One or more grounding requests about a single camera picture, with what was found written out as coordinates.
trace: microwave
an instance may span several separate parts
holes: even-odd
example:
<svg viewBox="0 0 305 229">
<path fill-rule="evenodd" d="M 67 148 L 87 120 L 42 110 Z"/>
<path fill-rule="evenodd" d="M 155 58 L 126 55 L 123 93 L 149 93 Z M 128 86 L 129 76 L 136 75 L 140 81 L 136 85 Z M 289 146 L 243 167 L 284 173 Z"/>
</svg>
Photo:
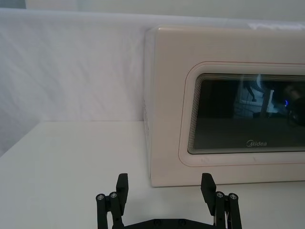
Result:
<svg viewBox="0 0 305 229">
<path fill-rule="evenodd" d="M 305 180 L 305 32 L 160 26 L 146 33 L 152 186 Z"/>
</svg>

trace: screw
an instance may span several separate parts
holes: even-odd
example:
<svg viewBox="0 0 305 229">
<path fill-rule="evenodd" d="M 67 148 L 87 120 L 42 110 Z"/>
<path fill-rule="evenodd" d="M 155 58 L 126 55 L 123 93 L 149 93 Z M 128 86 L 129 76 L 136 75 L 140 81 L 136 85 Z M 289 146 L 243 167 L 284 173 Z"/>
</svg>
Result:
<svg viewBox="0 0 305 229">
<path fill-rule="evenodd" d="M 237 196 L 234 195 L 234 194 L 231 194 L 230 197 L 231 197 L 232 199 L 237 199 Z"/>
<path fill-rule="evenodd" d="M 179 226 L 184 226 L 186 224 L 186 221 L 184 219 L 178 220 L 178 225 Z"/>
<path fill-rule="evenodd" d="M 97 196 L 97 199 L 98 200 L 102 200 L 102 199 L 104 199 L 104 196 L 103 195 L 99 195 L 99 196 Z"/>
<path fill-rule="evenodd" d="M 220 192 L 217 192 L 217 196 L 218 196 L 219 198 L 224 197 L 223 194 L 221 194 Z"/>
<path fill-rule="evenodd" d="M 111 198 L 116 198 L 117 196 L 118 195 L 115 192 L 111 193 L 111 195 L 110 195 Z"/>
<path fill-rule="evenodd" d="M 154 224 L 155 226 L 161 226 L 161 220 L 155 219 L 155 220 L 153 221 L 153 224 Z"/>
</svg>

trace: dark glass window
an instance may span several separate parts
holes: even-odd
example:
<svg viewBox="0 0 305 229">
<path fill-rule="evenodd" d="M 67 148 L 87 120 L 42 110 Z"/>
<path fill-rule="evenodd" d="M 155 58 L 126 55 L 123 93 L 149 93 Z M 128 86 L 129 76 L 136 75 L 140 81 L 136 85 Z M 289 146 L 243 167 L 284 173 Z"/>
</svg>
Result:
<svg viewBox="0 0 305 229">
<path fill-rule="evenodd" d="M 305 76 L 201 74 L 191 154 L 305 150 Z"/>
</svg>

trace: midea logo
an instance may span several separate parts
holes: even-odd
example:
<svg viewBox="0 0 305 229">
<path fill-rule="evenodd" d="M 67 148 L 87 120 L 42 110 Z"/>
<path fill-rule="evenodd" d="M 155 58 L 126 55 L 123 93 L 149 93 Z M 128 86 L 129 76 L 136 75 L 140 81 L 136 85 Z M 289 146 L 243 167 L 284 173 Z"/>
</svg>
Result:
<svg viewBox="0 0 305 229">
<path fill-rule="evenodd" d="M 253 146 L 267 146 L 266 142 L 255 142 L 253 140 L 249 140 L 246 143 L 247 147 L 253 147 Z"/>
</svg>

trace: white countertop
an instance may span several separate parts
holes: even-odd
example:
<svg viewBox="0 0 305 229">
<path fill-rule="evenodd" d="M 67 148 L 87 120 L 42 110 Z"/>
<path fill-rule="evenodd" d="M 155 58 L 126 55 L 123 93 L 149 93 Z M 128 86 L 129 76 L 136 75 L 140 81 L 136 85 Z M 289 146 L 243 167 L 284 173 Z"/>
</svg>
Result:
<svg viewBox="0 0 305 229">
<path fill-rule="evenodd" d="M 152 188 L 142 122 L 42 123 L 0 157 L 1 229 L 95 229 L 99 193 L 128 173 L 123 222 L 212 223 L 199 187 Z M 219 185 L 239 196 L 244 229 L 303 228 L 305 182 Z M 108 222 L 112 225 L 111 215 Z"/>
</svg>

